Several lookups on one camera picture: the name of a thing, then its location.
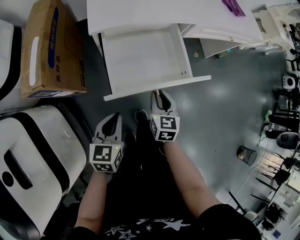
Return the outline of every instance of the gray floor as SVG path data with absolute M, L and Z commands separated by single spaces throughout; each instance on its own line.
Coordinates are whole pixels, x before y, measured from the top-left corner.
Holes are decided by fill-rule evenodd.
M 124 125 L 135 130 L 133 113 L 138 108 L 150 112 L 150 92 L 109 102 L 110 87 L 103 59 L 87 34 L 86 22 L 79 23 L 84 37 L 84 62 L 88 93 L 75 98 L 89 127 L 107 115 L 120 112 Z M 194 76 L 211 75 L 212 79 L 165 89 L 177 102 L 180 118 L 178 142 L 203 174 L 208 185 L 223 203 L 230 200 L 267 152 L 277 151 L 274 142 L 256 144 L 266 111 L 273 106 L 272 90 L 281 87 L 286 64 L 282 53 L 265 56 L 255 51 L 233 51 L 221 58 L 203 56 L 198 39 L 185 39 Z M 252 167 L 236 157 L 239 146 L 257 150 Z M 240 203 L 255 210 L 259 202 L 250 196 L 257 187 L 253 172 L 236 195 Z

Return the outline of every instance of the trash can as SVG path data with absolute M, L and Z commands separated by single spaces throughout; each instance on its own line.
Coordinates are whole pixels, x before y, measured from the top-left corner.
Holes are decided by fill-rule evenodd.
M 251 166 L 255 162 L 257 152 L 250 148 L 241 146 L 241 147 L 239 147 L 236 155 L 237 155 L 238 159 L 242 160 L 248 166 Z

